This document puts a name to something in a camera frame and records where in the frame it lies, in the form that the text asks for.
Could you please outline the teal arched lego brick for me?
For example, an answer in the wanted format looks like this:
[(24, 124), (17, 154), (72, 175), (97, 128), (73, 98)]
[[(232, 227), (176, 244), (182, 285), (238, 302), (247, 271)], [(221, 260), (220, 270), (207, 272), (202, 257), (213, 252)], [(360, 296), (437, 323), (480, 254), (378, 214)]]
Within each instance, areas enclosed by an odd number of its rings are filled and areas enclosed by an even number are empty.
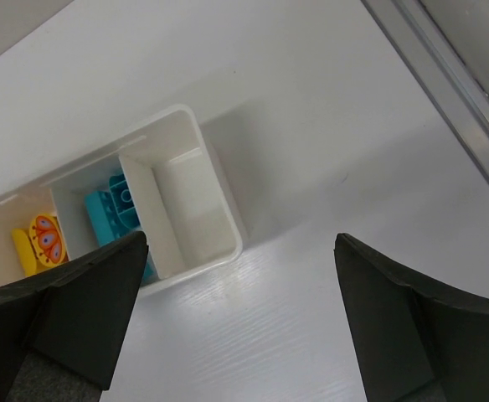
[(123, 173), (110, 177), (109, 190), (117, 218), (121, 224), (129, 230), (139, 227), (140, 221)]

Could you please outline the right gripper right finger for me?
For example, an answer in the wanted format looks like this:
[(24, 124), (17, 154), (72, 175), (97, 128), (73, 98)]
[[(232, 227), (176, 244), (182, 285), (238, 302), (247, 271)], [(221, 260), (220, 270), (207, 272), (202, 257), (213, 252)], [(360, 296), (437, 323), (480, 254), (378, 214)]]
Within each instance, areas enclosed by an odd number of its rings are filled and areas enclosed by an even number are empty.
[(489, 299), (389, 259), (350, 234), (334, 258), (369, 401), (489, 401)]

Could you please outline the large white divided container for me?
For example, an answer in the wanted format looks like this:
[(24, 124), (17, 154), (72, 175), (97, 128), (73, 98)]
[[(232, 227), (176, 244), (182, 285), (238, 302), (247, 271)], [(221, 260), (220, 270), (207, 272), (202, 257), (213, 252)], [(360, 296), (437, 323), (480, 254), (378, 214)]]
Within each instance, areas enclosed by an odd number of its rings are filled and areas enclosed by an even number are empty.
[(57, 217), (70, 259), (96, 250), (84, 199), (106, 190), (121, 173), (137, 208), (155, 271), (149, 289), (161, 289), (233, 262), (245, 228), (229, 184), (196, 116), (185, 105), (167, 108), (88, 152), (0, 196), (0, 286), (23, 268), (11, 232), (39, 213)]

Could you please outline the teal lego brick stack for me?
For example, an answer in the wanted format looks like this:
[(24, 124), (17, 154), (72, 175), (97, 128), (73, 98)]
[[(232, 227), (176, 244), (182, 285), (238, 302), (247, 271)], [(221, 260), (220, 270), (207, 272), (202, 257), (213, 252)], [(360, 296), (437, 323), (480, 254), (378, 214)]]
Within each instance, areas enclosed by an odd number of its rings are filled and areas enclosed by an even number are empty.
[(110, 191), (95, 191), (86, 195), (85, 207), (99, 246), (108, 245), (141, 229), (141, 225), (129, 230), (121, 224), (117, 218)]

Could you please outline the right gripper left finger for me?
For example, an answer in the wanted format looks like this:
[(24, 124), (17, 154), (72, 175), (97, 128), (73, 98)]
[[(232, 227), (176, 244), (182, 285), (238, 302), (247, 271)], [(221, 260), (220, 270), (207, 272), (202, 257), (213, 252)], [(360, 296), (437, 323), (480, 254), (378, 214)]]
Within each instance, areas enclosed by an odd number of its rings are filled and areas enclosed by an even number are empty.
[(0, 286), (0, 401), (98, 401), (136, 303), (148, 245), (133, 232)]

